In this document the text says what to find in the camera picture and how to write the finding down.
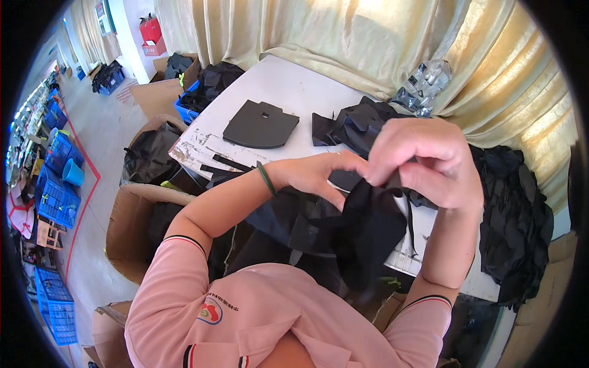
pink polo shirt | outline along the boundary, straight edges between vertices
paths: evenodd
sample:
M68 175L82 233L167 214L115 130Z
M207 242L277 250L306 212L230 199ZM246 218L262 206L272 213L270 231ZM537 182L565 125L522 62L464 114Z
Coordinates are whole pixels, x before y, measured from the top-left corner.
M435 367L451 305L405 308L381 334L303 270L266 263L209 284L203 249L164 240L131 306L125 339L135 367L256 367L287 332L316 367Z

plastic bag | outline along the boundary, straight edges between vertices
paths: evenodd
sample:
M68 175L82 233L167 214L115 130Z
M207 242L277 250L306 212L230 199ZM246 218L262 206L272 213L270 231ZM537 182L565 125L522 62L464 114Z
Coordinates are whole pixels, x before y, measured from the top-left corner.
M399 104L416 117L429 118L432 100L452 79L452 68L446 60L422 62L389 101Z

woman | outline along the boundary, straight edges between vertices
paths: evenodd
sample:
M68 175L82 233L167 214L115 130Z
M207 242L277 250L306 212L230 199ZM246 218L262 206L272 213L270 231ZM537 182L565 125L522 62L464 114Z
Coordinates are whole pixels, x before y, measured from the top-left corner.
M413 156L418 162L407 162ZM441 119L389 120L368 161L326 153L264 169L207 191L171 223L125 327L135 367L435 367L474 257L483 206L460 129ZM344 197L327 183L342 169L374 186L398 170L404 187L440 207L421 271L384 334L287 264L256 264L209 284L213 238L269 200L270 186L291 185L342 210Z

red floor line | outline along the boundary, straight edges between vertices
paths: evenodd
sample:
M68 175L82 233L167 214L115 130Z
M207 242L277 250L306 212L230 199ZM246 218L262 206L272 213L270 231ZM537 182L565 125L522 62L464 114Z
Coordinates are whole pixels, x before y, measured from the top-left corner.
M88 163L88 166L90 166L90 170L92 170L92 173L96 177L96 182L94 183L92 190L90 190L90 193L88 194L88 198L86 198L86 202L84 203L84 206L82 207L82 212L80 213L80 217L78 218L78 224L75 227L74 236L72 237L72 244L70 246L70 252L68 253L68 261L65 265L64 283L67 285L68 273L70 273L70 261L71 261L71 257L72 257L72 252L74 250L75 238L78 235L78 230L80 229L80 224L82 222L82 218L84 216L84 213L86 212L86 207L88 207L88 203L90 203L90 198L92 198L92 194L94 193L94 190L96 189L96 185L98 185L98 182L100 181L101 176L98 173L98 170L96 170L96 167L94 166L92 161L90 161L90 157L88 157L88 155L86 154L86 150L84 150L84 147L82 146L82 142L78 139L78 135L75 132L74 125L71 123L70 115L68 114L68 111L65 108L65 103L63 103L63 105L64 105L64 114L68 118L68 123L70 125L70 128L72 129L72 133L74 135L74 138L75 138L76 142L78 143L78 148L80 149L80 152L82 152L82 156L84 156L84 159Z
M70 349L70 346L69 345L68 345L68 351L70 352L70 359L72 360L72 365L75 368L74 357L72 357L72 350Z

bracelet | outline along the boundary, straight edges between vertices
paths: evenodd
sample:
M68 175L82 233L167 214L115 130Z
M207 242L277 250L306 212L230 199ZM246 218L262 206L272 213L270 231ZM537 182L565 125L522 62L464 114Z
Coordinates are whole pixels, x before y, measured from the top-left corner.
M256 162L256 166L258 167L258 169L260 169L260 174L262 175L262 179L264 179L264 181L266 182L266 185L268 186L270 193L272 193L273 196L276 196L276 190L274 189L274 186L272 185L272 182L270 181L268 174L266 174L266 170L264 169L264 165L262 165L262 163L260 161L258 161L258 162Z

